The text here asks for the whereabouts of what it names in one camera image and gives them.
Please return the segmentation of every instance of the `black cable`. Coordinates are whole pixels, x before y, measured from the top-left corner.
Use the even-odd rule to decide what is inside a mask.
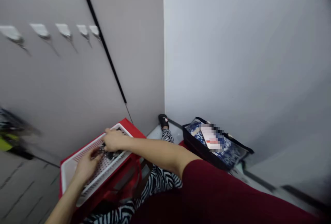
[[[122,87],[121,87],[121,84],[120,84],[120,81],[118,80],[118,77],[117,77],[117,74],[116,74],[116,71],[115,71],[115,67],[113,65],[113,62],[111,61],[111,57],[110,57],[110,54],[109,54],[109,51],[108,51],[108,48],[107,48],[107,45],[106,45],[106,42],[104,41],[104,38],[103,38],[103,35],[102,35],[102,32],[101,32],[101,28],[99,26],[99,22],[97,20],[97,16],[94,12],[94,9],[93,9],[93,6],[92,6],[92,3],[91,3],[91,0],[86,0],[87,1],[87,4],[90,8],[90,11],[91,11],[91,14],[92,14],[92,17],[93,17],[93,20],[96,24],[96,26],[98,27],[99,29],[99,33],[100,33],[100,40],[102,42],[102,45],[103,45],[103,48],[106,52],[106,55],[107,55],[107,58],[109,60],[109,63],[110,63],[110,66],[111,66],[111,69],[113,70],[113,73],[114,73],[114,76],[115,76],[115,79],[116,79],[116,82],[118,84],[118,87],[120,88],[120,92],[121,92],[121,95],[123,97],[123,100],[124,100],[124,103],[127,103],[127,100],[125,99],[125,96],[124,96],[124,93],[123,93],[123,90],[122,90]]]
[[[125,107],[127,108],[127,111],[128,111],[128,113],[129,113],[129,117],[130,117],[131,123],[134,125],[127,104],[125,104]]]

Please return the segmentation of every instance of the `plastic basket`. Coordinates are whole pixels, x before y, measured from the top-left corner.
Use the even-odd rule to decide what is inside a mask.
[[[132,135],[120,124],[117,123],[111,129],[121,130],[125,135]],[[101,138],[106,134],[103,133],[88,145],[77,151],[75,154],[66,159],[61,165],[61,188],[62,194],[66,191],[72,177],[76,171],[78,161],[91,149],[101,146]],[[130,156],[131,152],[123,151],[112,160],[103,156],[100,160],[94,175],[85,185],[80,197],[78,198],[77,207],[80,207],[112,174],[113,172]]]

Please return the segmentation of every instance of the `foot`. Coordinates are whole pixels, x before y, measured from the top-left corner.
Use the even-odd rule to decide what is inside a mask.
[[[159,122],[161,124],[162,129],[169,129],[168,117],[165,114],[159,115]]]

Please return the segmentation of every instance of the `forearm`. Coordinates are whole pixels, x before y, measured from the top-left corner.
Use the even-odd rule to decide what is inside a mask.
[[[125,136],[121,142],[121,150],[131,151],[151,163],[175,173],[182,179],[185,166],[200,159],[182,146],[152,139],[138,139]]]
[[[84,184],[82,182],[72,180],[68,189],[48,217],[46,224],[70,223],[76,202],[83,187]]]

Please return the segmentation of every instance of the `striped pants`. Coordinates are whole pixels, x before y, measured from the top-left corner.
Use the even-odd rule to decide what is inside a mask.
[[[163,130],[162,140],[173,142],[173,137],[168,129]],[[103,211],[102,213],[91,213],[85,218],[84,223],[129,223],[132,215],[151,195],[165,192],[173,188],[181,188],[182,181],[173,173],[153,165],[152,172],[148,178],[145,189],[140,198],[129,200],[123,206],[110,212]]]

